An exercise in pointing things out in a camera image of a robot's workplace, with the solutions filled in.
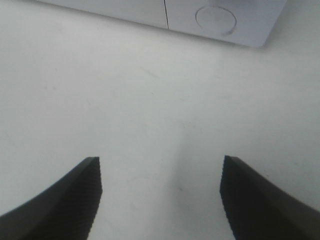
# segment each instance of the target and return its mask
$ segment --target white floor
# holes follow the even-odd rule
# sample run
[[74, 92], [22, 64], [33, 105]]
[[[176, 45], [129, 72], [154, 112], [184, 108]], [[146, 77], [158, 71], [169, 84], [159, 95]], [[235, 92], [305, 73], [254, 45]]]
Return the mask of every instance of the white floor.
[[33, 0], [0, 0], [0, 215], [87, 156], [89, 240], [231, 240], [224, 155], [320, 210], [320, 4], [262, 49]]

